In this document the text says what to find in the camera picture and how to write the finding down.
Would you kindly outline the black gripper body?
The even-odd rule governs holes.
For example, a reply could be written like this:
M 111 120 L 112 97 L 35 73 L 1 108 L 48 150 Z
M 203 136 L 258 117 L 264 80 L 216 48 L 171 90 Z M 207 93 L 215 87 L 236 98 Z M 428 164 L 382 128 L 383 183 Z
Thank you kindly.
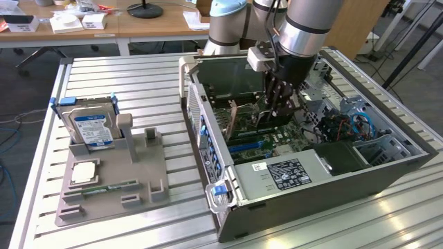
M 279 56 L 278 70 L 274 73 L 280 81 L 299 85 L 307 78 L 316 56 L 298 57 L 290 54 Z

